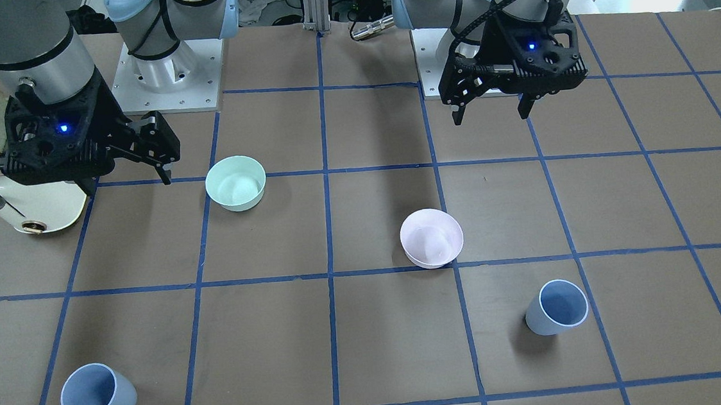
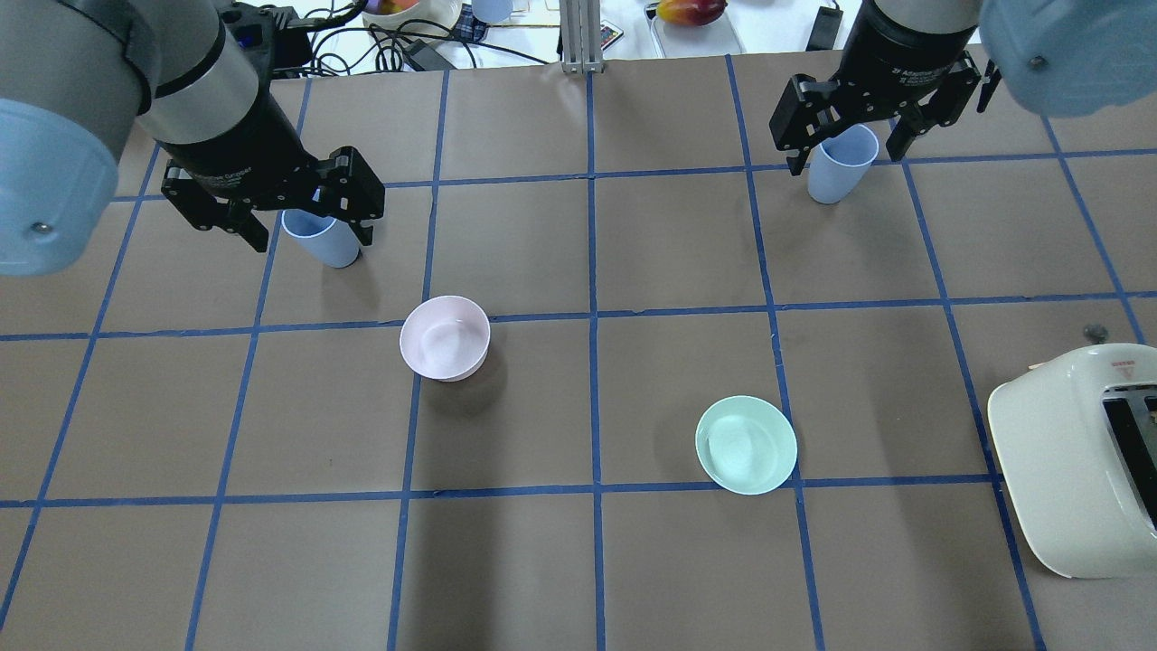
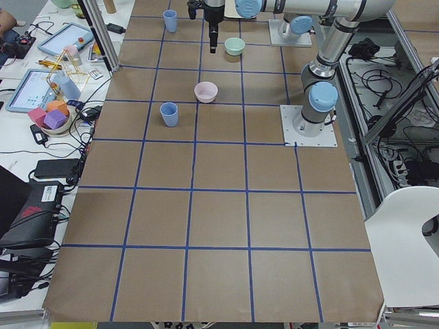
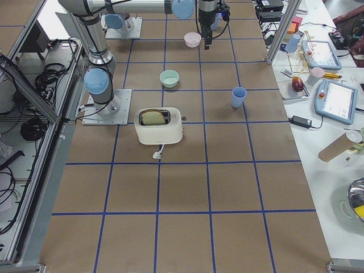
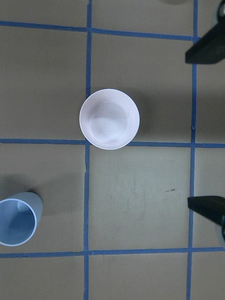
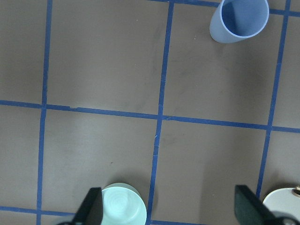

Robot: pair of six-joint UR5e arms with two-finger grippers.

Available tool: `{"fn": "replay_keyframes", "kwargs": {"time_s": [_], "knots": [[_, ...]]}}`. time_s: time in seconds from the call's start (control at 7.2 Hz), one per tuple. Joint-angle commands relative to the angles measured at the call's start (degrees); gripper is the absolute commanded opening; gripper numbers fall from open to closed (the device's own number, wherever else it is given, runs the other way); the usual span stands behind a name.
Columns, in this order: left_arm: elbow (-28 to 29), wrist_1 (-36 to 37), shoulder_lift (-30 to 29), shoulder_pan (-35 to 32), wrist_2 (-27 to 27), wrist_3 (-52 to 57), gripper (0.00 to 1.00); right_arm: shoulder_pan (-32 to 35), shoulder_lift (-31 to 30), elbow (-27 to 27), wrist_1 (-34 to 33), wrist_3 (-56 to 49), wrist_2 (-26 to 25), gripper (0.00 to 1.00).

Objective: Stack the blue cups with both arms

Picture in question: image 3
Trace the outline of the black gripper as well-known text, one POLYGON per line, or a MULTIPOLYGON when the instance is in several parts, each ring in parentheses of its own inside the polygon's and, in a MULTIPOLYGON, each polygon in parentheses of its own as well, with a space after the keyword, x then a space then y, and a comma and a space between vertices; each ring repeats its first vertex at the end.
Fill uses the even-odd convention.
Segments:
POLYGON ((204 10, 204 20, 209 24, 210 53, 216 53, 219 24, 224 20, 225 0, 188 0, 188 14, 195 20, 197 10, 204 10))

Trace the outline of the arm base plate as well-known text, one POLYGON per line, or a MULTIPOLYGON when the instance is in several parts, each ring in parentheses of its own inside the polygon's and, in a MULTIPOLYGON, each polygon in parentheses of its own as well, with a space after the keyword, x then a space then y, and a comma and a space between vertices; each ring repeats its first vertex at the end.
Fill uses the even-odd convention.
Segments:
POLYGON ((311 47, 312 41, 309 32, 295 34, 290 24, 283 19, 269 20, 270 42, 278 47, 311 47))
POLYGON ((337 147, 331 115, 322 123, 309 123, 302 106, 280 105, 284 144, 290 147, 337 147))

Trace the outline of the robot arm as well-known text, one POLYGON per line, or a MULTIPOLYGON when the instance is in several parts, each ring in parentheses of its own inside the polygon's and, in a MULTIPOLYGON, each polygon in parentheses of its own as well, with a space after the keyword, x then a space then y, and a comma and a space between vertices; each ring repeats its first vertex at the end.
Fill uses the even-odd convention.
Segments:
POLYGON ((333 17, 332 26, 314 60, 301 74, 305 104, 301 117, 308 123, 320 124, 326 119, 338 99, 332 85, 338 61, 361 22, 383 16, 394 5, 393 1, 236 1, 235 8, 246 19, 260 12, 274 14, 313 14, 333 17))
POLYGON ((285 15, 278 27, 278 34, 283 39, 298 37, 309 32, 312 24, 313 21, 310 16, 285 15))

